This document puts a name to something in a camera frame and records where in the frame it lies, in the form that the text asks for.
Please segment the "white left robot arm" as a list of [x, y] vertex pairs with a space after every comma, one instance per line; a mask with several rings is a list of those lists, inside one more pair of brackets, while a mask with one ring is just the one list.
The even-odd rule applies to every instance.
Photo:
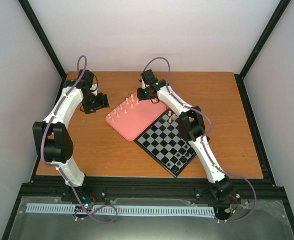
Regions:
[[85, 114], [109, 106], [107, 95], [94, 84], [97, 77], [93, 72], [81, 70], [77, 79], [68, 79], [63, 84], [62, 94], [52, 111], [43, 121], [33, 124], [33, 136], [37, 155], [47, 167], [55, 168], [65, 184], [74, 186], [73, 195], [79, 201], [86, 201], [91, 189], [84, 184], [85, 174], [74, 158], [74, 145], [68, 132], [69, 122], [77, 108]]

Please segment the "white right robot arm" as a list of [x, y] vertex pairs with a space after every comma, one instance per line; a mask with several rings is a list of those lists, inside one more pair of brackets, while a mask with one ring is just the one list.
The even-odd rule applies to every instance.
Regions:
[[221, 202], [232, 192], [232, 183], [209, 146], [203, 120], [206, 116], [199, 107], [192, 106], [179, 97], [165, 80], [144, 81], [140, 78], [139, 82], [142, 83], [142, 87], [137, 89], [140, 101], [160, 100], [178, 116], [180, 136], [190, 144], [200, 159], [211, 184], [213, 200]]

